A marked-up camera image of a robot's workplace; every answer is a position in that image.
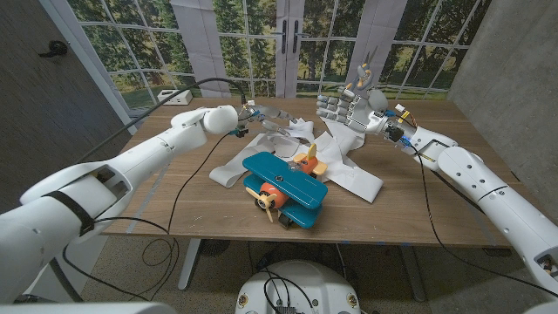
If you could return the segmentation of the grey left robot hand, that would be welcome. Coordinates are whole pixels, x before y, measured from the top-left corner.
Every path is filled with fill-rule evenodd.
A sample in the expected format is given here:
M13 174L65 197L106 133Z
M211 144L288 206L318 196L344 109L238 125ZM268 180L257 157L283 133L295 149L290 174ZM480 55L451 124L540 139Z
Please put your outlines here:
M248 132L249 122L259 122L264 129L270 132L277 132L281 135L289 136L285 127L278 125L272 119L287 119L296 124L298 120L282 109L273 106L260 106L253 100L237 109L238 124L236 132L238 137L242 137Z

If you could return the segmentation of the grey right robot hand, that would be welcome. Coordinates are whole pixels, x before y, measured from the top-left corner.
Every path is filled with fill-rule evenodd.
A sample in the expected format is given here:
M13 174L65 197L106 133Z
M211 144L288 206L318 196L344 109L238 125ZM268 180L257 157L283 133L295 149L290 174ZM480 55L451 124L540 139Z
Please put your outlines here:
M410 140L416 133L415 127L387 116L388 100L378 89L369 90L368 97L364 98L341 88L337 98L319 95L316 106L318 116L340 122L358 133L383 135L392 142L402 137Z

